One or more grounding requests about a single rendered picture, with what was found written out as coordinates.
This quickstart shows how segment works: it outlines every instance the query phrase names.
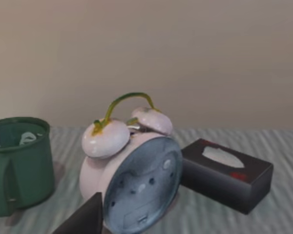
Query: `alarm clock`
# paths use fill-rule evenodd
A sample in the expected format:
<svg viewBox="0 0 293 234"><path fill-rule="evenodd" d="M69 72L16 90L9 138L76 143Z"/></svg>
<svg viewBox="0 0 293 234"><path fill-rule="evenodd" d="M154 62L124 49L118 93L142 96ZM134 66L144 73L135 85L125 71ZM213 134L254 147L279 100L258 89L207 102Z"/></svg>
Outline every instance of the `alarm clock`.
<svg viewBox="0 0 293 234"><path fill-rule="evenodd" d="M127 123L111 118L114 107L130 97L146 98L150 108L137 108ZM113 234L142 233L174 200L183 165L171 132L170 119L144 93L119 97L84 132L80 191L85 201L101 193L104 226Z"/></svg>

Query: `green mug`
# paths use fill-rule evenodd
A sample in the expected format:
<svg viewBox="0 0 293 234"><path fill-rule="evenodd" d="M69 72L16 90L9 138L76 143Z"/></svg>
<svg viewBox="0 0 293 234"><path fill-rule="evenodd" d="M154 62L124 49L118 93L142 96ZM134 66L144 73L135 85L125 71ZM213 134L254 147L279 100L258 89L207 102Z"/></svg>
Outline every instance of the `green mug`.
<svg viewBox="0 0 293 234"><path fill-rule="evenodd" d="M0 120L0 217L44 201L54 191L50 126L32 117Z"/></svg>

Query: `black box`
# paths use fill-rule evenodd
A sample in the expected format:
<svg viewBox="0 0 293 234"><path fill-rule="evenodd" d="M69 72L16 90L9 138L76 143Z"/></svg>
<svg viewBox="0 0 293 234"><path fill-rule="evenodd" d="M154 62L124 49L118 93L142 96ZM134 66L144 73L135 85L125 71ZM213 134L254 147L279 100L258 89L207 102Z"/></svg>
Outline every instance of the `black box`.
<svg viewBox="0 0 293 234"><path fill-rule="evenodd" d="M244 167L231 167L203 155L215 149L234 155ZM181 185L241 213L250 213L270 191L273 165L269 162L204 139L187 146L182 153Z"/></svg>

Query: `plain background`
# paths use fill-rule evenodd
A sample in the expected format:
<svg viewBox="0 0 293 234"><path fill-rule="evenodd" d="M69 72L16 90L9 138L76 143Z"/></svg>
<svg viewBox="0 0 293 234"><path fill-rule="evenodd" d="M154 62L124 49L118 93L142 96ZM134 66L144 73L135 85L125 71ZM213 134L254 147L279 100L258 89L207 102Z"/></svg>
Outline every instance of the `plain background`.
<svg viewBox="0 0 293 234"><path fill-rule="evenodd" d="M177 127L293 128L293 0L0 0L0 118L85 126L138 91Z"/></svg>

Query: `table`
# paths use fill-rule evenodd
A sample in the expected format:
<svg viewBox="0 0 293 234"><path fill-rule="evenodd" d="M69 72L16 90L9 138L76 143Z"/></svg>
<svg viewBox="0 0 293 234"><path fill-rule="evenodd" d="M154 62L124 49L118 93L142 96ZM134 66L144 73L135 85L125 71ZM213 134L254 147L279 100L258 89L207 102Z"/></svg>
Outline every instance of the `table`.
<svg viewBox="0 0 293 234"><path fill-rule="evenodd" d="M83 127L53 127L57 189L44 203L0 218L0 234L50 234L82 203L78 177ZM180 187L175 208L147 234L293 234L293 130L177 129L183 148L204 138L274 164L272 190L249 214L240 214Z"/></svg>

